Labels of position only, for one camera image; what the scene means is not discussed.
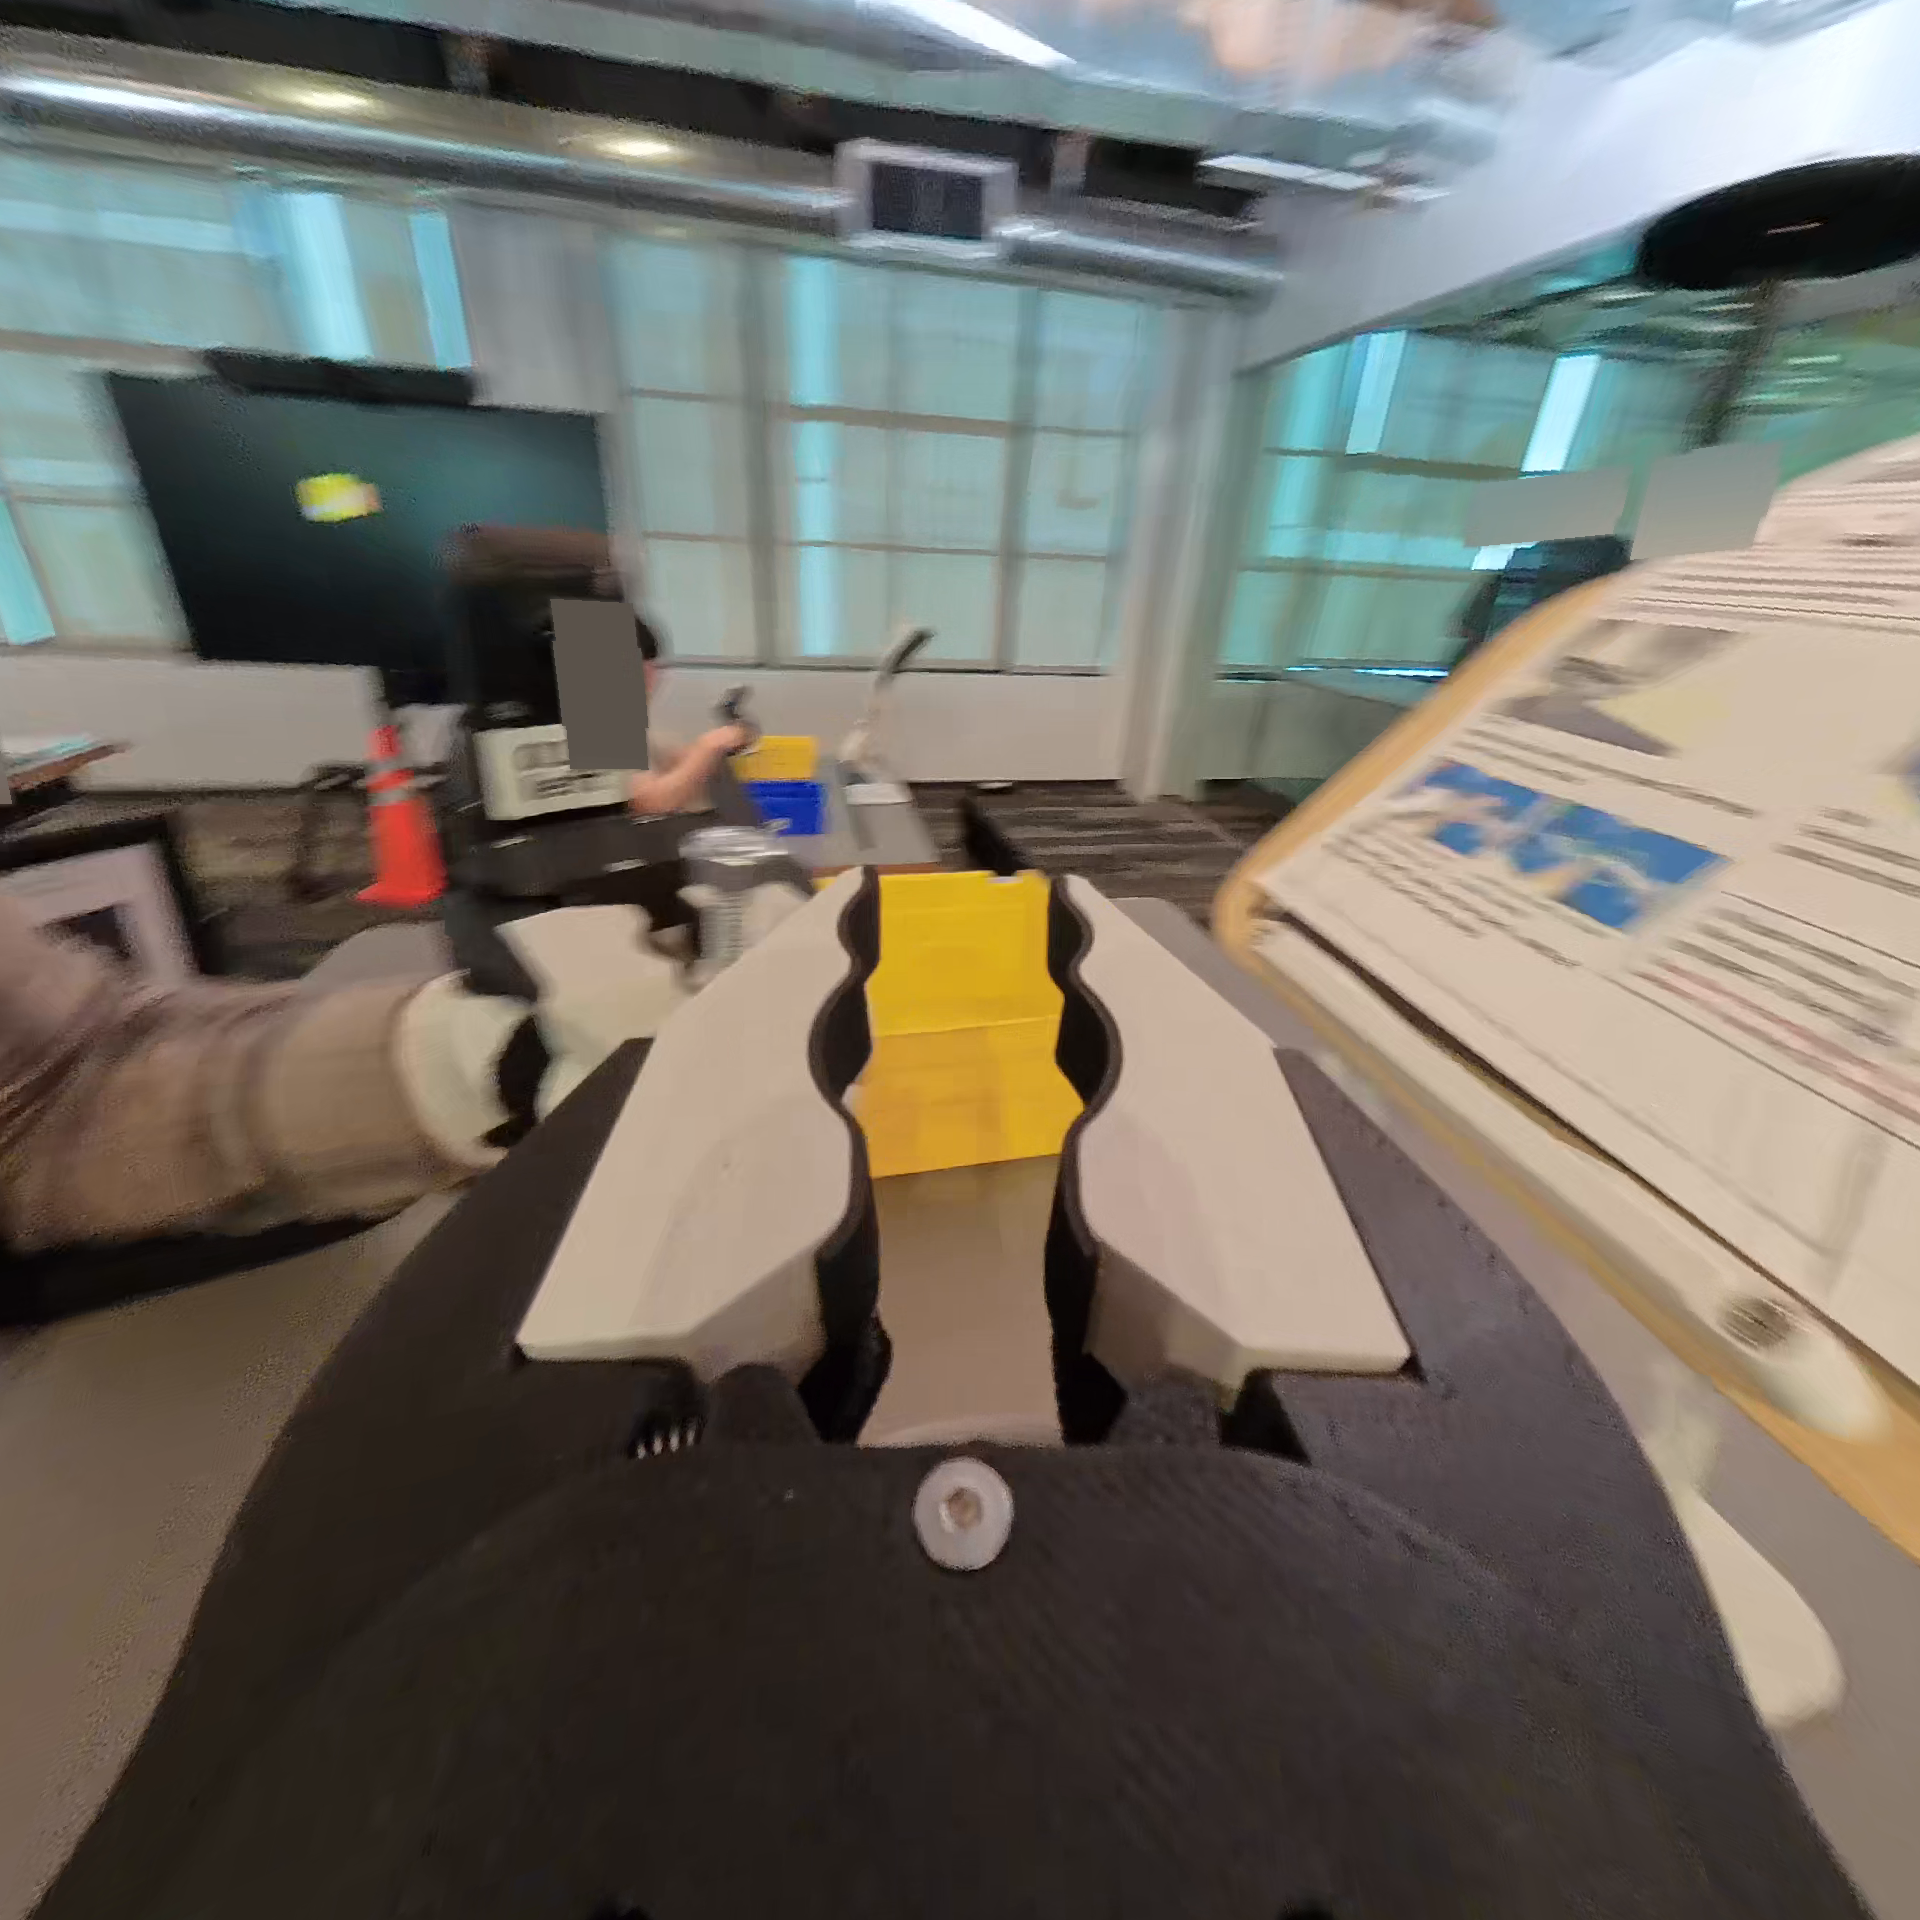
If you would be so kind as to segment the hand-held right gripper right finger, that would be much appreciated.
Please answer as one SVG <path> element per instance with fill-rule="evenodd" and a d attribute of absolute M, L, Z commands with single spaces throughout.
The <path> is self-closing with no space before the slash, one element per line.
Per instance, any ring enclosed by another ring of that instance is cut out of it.
<path fill-rule="evenodd" d="M 1043 1245 L 1063 1435 L 1158 1380 L 1231 1418 L 1275 1373 L 1383 1380 L 1411 1341 L 1280 1047 L 1079 875 L 1049 882 L 1054 1057 L 1078 1098 Z"/>

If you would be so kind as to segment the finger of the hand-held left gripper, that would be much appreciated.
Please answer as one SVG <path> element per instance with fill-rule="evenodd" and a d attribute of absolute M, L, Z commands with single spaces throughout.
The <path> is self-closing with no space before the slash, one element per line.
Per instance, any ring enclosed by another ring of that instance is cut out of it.
<path fill-rule="evenodd" d="M 626 904 L 563 905 L 505 921 L 503 949 L 534 986 L 547 1046 L 650 1041 L 700 990 L 685 957 Z"/>

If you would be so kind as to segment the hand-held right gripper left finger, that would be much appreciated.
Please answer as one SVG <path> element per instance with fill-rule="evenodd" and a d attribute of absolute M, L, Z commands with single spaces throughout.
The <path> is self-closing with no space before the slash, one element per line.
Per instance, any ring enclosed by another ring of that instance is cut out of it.
<path fill-rule="evenodd" d="M 841 871 L 648 1046 L 515 1343 L 700 1384 L 766 1368 L 824 1435 L 866 1426 L 892 1361 L 849 1091 L 871 1056 L 876 871 Z"/>

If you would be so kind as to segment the silver hex bolt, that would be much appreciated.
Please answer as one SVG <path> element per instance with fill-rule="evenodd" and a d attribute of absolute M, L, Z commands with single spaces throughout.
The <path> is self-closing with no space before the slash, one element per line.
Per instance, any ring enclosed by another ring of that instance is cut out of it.
<path fill-rule="evenodd" d="M 807 874 L 770 828 L 696 828 L 681 840 L 679 861 L 702 980 L 735 963 L 809 898 Z"/>

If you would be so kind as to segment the yellow plastic bin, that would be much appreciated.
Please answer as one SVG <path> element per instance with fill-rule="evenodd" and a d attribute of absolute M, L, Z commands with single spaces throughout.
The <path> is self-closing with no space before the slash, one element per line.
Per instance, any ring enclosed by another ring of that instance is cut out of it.
<path fill-rule="evenodd" d="M 1084 1101 L 1055 1062 L 1049 880 L 878 880 L 871 1053 L 849 1106 L 876 1179 L 1051 1157 Z"/>

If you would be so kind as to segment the person's left forearm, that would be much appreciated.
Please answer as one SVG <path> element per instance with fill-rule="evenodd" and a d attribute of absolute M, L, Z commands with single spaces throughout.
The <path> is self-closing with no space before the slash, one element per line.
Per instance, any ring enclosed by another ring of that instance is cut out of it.
<path fill-rule="evenodd" d="M 157 984 L 5 898 L 3 1247 L 380 1217 L 451 1186 L 399 1071 L 417 993 Z"/>

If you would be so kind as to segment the person's left hand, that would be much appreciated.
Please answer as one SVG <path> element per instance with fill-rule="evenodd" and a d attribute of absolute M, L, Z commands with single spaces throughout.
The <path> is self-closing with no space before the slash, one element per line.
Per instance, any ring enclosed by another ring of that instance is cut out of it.
<path fill-rule="evenodd" d="M 534 1008 L 475 991 L 456 971 L 402 1006 L 396 1073 L 420 1134 L 463 1173 L 481 1173 L 546 1116 L 556 1056 Z"/>

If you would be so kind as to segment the orange traffic cone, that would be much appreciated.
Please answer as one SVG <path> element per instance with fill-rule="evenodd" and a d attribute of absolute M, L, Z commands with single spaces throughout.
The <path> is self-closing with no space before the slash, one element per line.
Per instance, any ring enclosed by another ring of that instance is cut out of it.
<path fill-rule="evenodd" d="M 369 734 L 364 790 L 369 882 L 355 900 L 394 912 L 436 905 L 446 889 L 440 834 L 394 716 Z"/>

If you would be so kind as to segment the black framed sign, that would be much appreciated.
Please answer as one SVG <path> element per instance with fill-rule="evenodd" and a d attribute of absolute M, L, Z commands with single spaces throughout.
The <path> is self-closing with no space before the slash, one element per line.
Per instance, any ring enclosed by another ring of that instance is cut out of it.
<path fill-rule="evenodd" d="M 1 889 L 39 931 L 175 986 L 224 967 L 172 809 L 3 828 Z"/>

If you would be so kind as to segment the black round pad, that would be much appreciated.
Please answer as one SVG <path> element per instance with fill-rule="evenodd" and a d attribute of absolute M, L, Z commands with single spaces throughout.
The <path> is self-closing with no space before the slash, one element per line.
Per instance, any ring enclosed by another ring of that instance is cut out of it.
<path fill-rule="evenodd" d="M 167 1232 L 1 1256 L 1 1332 L 17 1340 L 169 1299 L 252 1288 L 300 1304 L 361 1306 L 460 1199 L 460 1187 L 394 1211 L 285 1220 L 241 1232 Z"/>

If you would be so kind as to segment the wooden document stand white base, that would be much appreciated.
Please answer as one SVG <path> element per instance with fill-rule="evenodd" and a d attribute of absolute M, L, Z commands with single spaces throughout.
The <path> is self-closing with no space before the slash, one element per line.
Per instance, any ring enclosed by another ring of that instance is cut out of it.
<path fill-rule="evenodd" d="M 1456 677 L 1334 769 L 1241 859 L 1216 900 L 1211 923 L 1226 949 L 1308 1026 L 1316 1062 L 1355 1103 L 1418 1125 L 1471 1164 L 1680 1363 L 1753 1414 L 1864 1520 L 1915 1558 L 1915 1378 L 1839 1332 L 1818 1308 L 1479 1067 L 1427 1020 L 1378 991 L 1329 946 L 1280 918 L 1258 882 L 1275 858 L 1376 792 L 1408 750 L 1486 695 L 1503 672 L 1554 645 L 1579 612 L 1596 607 L 1603 582 L 1650 564 L 1750 547 L 1781 491 L 1750 543 L 1636 562 L 1563 591 L 1490 640 Z"/>

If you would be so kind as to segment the printed instruction sheet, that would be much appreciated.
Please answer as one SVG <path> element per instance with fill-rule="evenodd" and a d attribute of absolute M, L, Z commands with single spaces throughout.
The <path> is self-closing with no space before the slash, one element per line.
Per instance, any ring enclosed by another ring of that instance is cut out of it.
<path fill-rule="evenodd" d="M 1258 875 L 1381 995 L 1908 1380 L 1917 455 L 1601 582 Z"/>

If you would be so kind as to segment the black floor lamp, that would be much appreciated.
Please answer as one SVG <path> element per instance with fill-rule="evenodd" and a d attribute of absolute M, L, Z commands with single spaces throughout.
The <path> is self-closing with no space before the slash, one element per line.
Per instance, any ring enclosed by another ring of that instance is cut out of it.
<path fill-rule="evenodd" d="M 1899 268 L 1917 252 L 1917 156 L 1786 166 L 1674 204 L 1634 250 L 1653 291 L 1731 296 L 1739 333 L 1692 410 L 1686 447 L 1725 442 L 1764 367 L 1790 294 L 1806 282 Z"/>

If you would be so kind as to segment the dark wall screen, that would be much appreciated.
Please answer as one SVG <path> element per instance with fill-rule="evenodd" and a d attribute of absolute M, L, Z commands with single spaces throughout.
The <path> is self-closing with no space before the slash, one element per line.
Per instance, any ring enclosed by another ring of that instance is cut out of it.
<path fill-rule="evenodd" d="M 612 527 L 598 419 L 467 371 L 224 347 L 102 391 L 204 664 L 367 668 L 441 703 L 463 534 Z"/>

